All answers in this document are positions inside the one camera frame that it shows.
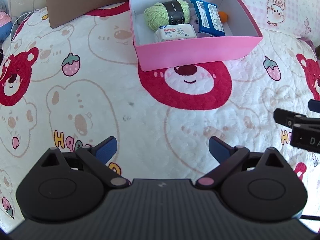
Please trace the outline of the green yarn ball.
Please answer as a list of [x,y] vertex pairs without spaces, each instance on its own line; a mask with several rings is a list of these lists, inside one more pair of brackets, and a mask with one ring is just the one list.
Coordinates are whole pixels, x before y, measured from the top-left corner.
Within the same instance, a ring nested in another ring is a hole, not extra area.
[[189,3],[184,0],[157,2],[146,8],[143,16],[147,26],[157,31],[159,27],[165,25],[190,23],[190,7]]

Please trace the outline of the grey bunny plush doll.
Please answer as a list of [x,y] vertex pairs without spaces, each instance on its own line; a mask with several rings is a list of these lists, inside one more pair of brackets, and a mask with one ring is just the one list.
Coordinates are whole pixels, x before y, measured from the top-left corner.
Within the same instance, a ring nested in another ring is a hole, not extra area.
[[0,42],[3,43],[5,39],[10,36],[12,29],[12,20],[6,13],[6,6],[3,1],[0,3]]

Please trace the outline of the purple Kuromi plush toy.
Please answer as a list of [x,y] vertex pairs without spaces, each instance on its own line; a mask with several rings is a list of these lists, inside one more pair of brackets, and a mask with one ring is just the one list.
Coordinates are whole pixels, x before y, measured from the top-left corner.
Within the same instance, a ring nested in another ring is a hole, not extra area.
[[190,24],[193,26],[196,33],[199,33],[199,20],[194,8],[190,9]]

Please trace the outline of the blue cookie package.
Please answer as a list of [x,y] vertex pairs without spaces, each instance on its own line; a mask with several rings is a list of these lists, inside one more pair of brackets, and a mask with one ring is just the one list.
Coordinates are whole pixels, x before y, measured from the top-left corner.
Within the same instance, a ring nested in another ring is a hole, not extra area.
[[217,6],[203,0],[190,0],[194,5],[195,14],[199,23],[199,33],[211,36],[225,36]]

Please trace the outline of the cream bear print blanket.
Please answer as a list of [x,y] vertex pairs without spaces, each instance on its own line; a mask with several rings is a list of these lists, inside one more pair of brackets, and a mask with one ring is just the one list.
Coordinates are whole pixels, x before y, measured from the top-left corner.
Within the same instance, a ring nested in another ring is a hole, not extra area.
[[113,136],[106,164],[133,178],[197,180],[218,165],[216,136],[230,145],[283,154],[308,191],[305,215],[319,215],[319,155],[291,147],[273,111],[309,115],[318,63],[309,45],[262,30],[239,60],[144,72],[133,47],[126,3],[61,27],[47,9],[22,24],[1,64],[1,228],[23,217],[16,189],[51,146],[74,152]]

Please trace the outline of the pink cardboard box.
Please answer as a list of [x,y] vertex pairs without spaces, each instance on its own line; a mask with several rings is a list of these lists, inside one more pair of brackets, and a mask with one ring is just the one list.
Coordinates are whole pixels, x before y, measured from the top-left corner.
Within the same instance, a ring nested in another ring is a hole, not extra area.
[[253,16],[242,0],[202,0],[213,3],[227,14],[225,35],[212,36],[199,32],[199,20],[193,3],[189,3],[190,25],[195,38],[158,40],[144,20],[144,11],[157,2],[172,0],[129,0],[133,44],[141,70],[147,72],[194,63],[236,60],[248,55],[263,39]]

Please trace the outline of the white tissue pack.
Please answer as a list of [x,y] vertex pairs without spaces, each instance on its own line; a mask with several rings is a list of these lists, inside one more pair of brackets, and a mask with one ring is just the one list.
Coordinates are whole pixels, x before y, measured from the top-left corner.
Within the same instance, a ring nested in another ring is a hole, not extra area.
[[163,25],[155,32],[156,42],[185,40],[190,38],[197,38],[193,26],[187,24]]

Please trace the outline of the orange makeup sponge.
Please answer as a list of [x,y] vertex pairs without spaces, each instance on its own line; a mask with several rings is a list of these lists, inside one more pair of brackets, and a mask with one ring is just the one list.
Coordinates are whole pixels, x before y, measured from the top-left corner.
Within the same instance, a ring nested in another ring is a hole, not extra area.
[[221,23],[226,23],[228,21],[228,15],[224,11],[218,11]]

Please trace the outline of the pink checkered pillow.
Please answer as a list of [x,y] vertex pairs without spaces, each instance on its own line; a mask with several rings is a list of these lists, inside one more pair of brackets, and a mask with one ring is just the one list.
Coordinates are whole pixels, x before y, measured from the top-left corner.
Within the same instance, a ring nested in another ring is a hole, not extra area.
[[319,0],[242,0],[260,28],[319,44]]

